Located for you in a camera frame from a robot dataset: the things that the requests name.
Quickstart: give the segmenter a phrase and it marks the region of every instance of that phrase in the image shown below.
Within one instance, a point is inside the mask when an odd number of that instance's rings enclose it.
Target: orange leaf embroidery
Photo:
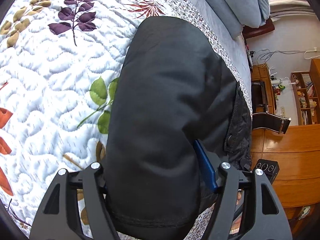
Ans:
[[[6,123],[9,121],[12,113],[7,109],[0,108],[0,129],[2,129]]]
[[[4,139],[0,137],[0,153],[6,155],[6,154],[10,154],[11,152],[12,150],[10,149],[10,147],[7,145]]]
[[[7,193],[10,196],[13,196],[10,184],[1,168],[0,168],[0,187],[4,190],[5,193]]]

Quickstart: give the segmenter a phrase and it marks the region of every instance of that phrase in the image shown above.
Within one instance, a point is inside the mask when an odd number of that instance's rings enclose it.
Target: black padded jacket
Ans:
[[[180,240],[215,201],[192,147],[239,168],[250,163],[250,111],[207,37],[174,17],[149,17],[126,55],[102,160],[106,205],[117,231]]]

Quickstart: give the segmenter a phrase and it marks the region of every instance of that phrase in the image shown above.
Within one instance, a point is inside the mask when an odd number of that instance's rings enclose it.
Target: floral bedsheet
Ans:
[[[0,24],[0,199],[27,236],[57,171],[82,170],[106,154],[117,78],[139,24],[150,16],[198,27],[251,109],[236,68],[189,0],[16,0]],[[78,201],[90,236],[81,191]],[[186,239],[201,238],[211,212],[199,216]]]

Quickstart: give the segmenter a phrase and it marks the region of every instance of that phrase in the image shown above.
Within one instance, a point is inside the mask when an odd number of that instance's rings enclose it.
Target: white wall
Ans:
[[[254,62],[256,61],[257,56],[267,52],[258,52],[260,49],[269,49],[270,51],[306,51],[313,50],[314,47],[317,47],[318,51],[320,51],[320,22],[316,17],[283,17],[274,22],[274,25],[275,30],[273,32],[247,40],[249,49],[257,52],[253,58]],[[307,53],[306,57],[319,54],[320,53]],[[275,75],[277,78],[290,78],[291,72],[308,71],[310,69],[311,60],[305,60],[303,58],[303,53],[293,55],[275,53],[267,63],[269,67],[275,68],[274,70],[271,70],[271,73],[277,72]],[[298,125],[292,86],[285,86],[286,89],[278,96],[278,114],[280,113],[280,106],[284,106],[286,117],[292,118],[291,125]]]

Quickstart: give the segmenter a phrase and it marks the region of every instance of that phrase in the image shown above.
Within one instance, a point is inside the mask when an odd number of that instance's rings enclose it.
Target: screw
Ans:
[[[261,176],[263,174],[263,171],[261,169],[256,169],[256,174]]]
[[[91,163],[91,168],[93,168],[94,170],[100,167],[100,163]]]
[[[222,166],[222,168],[224,168],[224,169],[230,169],[230,164],[229,163],[221,163],[221,166]]]
[[[66,172],[67,172],[66,169],[60,169],[60,170],[58,171],[58,174],[62,176],[62,175],[64,175],[64,174],[66,174]]]

